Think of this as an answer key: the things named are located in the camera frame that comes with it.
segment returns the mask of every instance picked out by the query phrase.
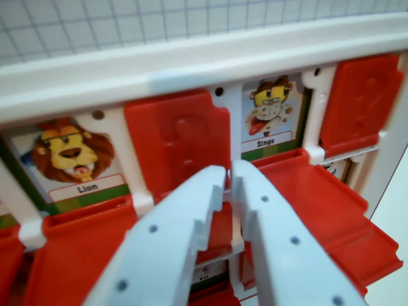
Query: cartoon lion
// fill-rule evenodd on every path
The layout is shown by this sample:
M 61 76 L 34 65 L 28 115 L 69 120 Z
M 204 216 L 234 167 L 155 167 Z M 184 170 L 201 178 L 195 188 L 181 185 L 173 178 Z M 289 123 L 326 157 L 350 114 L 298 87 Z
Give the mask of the cartoon lion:
M 287 107 L 284 112 L 284 102 L 287 100 L 293 85 L 289 83 L 287 75 L 281 76 L 275 82 L 262 80 L 256 91 L 252 91 L 249 98 L 254 100 L 255 109 L 245 119 L 245 126 L 250 135 L 263 132 L 269 136 L 281 122 L 287 122 L 292 108 Z
M 69 118 L 38 124 L 43 130 L 31 152 L 33 164 L 47 179 L 82 183 L 95 179 L 114 157 L 109 139 L 72 124 Z

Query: white background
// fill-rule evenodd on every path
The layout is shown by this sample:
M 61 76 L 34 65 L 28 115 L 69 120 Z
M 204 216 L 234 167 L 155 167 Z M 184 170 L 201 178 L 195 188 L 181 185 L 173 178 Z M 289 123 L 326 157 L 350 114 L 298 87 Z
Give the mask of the white background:
M 400 248 L 397 256 L 404 262 L 401 269 L 368 287 L 366 301 L 370 306 L 408 305 L 408 151 L 391 179 L 380 205 L 371 219 L 396 240 Z

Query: monkey card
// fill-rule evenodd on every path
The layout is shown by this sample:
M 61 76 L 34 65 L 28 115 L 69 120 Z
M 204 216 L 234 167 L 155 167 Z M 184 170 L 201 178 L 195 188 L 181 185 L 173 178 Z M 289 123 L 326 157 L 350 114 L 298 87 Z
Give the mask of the monkey card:
M 71 118 L 5 130 L 1 155 L 34 204 L 58 214 L 129 193 L 108 135 Z
M 252 161 L 301 147 L 310 97 L 300 73 L 244 84 L 242 159 Z

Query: red plastic flap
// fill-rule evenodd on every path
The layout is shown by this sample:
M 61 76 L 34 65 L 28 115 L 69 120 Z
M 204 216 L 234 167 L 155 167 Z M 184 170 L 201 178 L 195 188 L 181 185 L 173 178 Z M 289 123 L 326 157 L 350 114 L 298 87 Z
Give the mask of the red plastic flap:
M 130 196 L 45 218 L 24 305 L 81 305 L 135 222 Z
M 375 145 L 404 74 L 398 55 L 339 64 L 320 132 L 326 157 Z
M 292 205 L 325 249 L 370 231 L 367 202 L 322 166 L 312 166 L 303 149 L 254 163 Z
M 364 295 L 365 286 L 402 266 L 395 254 L 398 244 L 364 217 L 365 200 L 308 160 L 298 149 L 254 164 Z M 245 251 L 253 263 L 250 244 L 245 244 Z
M 395 254 L 398 244 L 372 224 L 372 231 L 331 252 L 332 258 L 358 282 L 368 286 L 402 267 Z
M 128 103 L 124 113 L 156 201 L 211 164 L 230 167 L 230 113 L 215 107 L 207 91 Z
M 18 240 L 20 226 L 0 230 L 0 305 L 9 293 L 23 257 L 24 247 Z
M 203 263 L 232 251 L 232 207 L 228 202 L 222 205 L 220 212 L 212 216 L 210 240 L 207 251 L 198 252 L 196 263 Z

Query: lion mane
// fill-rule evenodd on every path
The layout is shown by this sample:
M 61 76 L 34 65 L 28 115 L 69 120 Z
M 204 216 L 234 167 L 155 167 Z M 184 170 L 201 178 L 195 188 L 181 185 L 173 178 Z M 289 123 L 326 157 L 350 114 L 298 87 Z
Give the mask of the lion mane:
M 91 133 L 76 124 L 69 125 L 77 128 L 81 133 L 88 132 L 92 135 L 91 138 L 83 137 L 82 142 L 90 147 L 96 153 L 96 155 L 98 155 L 98 160 L 95 162 L 95 167 L 91 175 L 92 179 L 95 179 L 110 166 L 112 159 L 115 156 L 113 146 L 109 139 L 103 134 Z M 46 154 L 41 155 L 38 153 L 38 148 L 40 147 L 46 150 Z M 32 159 L 38 171 L 40 171 L 49 180 L 76 184 L 82 182 L 79 178 L 68 175 L 64 172 L 64 170 L 54 168 L 51 163 L 51 151 L 48 147 L 44 146 L 41 139 L 37 140 L 34 144 Z

